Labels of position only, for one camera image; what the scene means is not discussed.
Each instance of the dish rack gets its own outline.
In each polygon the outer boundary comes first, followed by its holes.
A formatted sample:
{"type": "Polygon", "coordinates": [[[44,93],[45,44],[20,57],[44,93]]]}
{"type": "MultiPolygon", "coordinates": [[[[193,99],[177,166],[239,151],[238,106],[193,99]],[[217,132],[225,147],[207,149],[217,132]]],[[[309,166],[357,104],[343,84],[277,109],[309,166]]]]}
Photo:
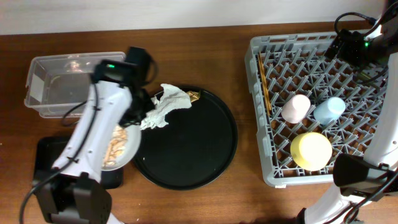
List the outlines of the dish rack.
{"type": "Polygon", "coordinates": [[[256,112],[262,174],[270,186],[284,188],[332,182],[336,157],[341,153],[363,156],[374,136],[387,80],[380,79],[369,86],[352,82],[353,69],[347,63],[323,56],[335,35],[335,32],[273,35],[250,41],[244,61],[256,112]],[[264,64],[271,114],[266,113],[264,103],[259,52],[264,64]],[[302,122],[290,124],[284,121],[280,112],[285,102],[296,94],[309,97],[312,105],[302,122]],[[322,126],[314,119],[312,111],[332,96],[345,101],[346,111],[337,121],[322,126]],[[290,155],[294,137],[310,131],[325,135],[333,148],[328,164],[313,172],[299,167],[290,155]]]}

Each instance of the bowl of food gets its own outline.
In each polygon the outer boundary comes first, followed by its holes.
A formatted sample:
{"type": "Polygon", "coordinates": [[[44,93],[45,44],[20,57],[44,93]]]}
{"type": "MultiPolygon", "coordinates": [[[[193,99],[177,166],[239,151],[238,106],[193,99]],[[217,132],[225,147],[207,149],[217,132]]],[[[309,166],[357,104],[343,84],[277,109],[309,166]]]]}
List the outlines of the bowl of food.
{"type": "Polygon", "coordinates": [[[138,125],[126,128],[116,126],[103,159],[102,170],[111,171],[126,165],[136,154],[141,142],[141,130],[138,125]]]}

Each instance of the gold wrapper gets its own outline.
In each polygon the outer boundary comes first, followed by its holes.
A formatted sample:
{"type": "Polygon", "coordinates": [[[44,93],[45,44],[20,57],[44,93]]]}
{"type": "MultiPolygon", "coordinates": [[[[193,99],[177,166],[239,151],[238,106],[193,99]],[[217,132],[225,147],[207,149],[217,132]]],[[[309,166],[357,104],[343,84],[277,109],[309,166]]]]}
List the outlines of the gold wrapper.
{"type": "Polygon", "coordinates": [[[200,92],[194,92],[194,91],[188,91],[187,94],[189,95],[189,98],[191,99],[191,103],[195,102],[196,100],[199,100],[200,98],[200,92]]]}

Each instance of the black round tray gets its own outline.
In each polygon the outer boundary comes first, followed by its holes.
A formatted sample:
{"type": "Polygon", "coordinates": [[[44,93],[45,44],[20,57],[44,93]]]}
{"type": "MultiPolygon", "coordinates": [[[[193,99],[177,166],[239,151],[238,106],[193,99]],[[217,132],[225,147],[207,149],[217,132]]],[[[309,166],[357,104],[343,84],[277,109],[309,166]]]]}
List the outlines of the black round tray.
{"type": "Polygon", "coordinates": [[[201,91],[200,99],[189,109],[171,111],[165,127],[143,130],[134,163],[161,187],[191,190],[209,184],[229,166],[238,132],[233,115],[217,96],[200,88],[181,89],[201,91]]]}

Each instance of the white napkin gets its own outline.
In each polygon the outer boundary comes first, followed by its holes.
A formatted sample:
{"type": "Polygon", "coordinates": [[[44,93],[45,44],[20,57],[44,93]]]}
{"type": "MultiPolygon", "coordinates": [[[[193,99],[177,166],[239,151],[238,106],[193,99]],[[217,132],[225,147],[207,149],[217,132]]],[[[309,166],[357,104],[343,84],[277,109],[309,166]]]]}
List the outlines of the white napkin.
{"type": "Polygon", "coordinates": [[[178,87],[169,84],[161,84],[163,96],[157,100],[156,96],[151,100],[155,109],[147,113],[147,117],[141,121],[141,130],[156,127],[163,128],[168,125],[165,116],[172,110],[190,108],[192,106],[189,95],[178,87]]]}

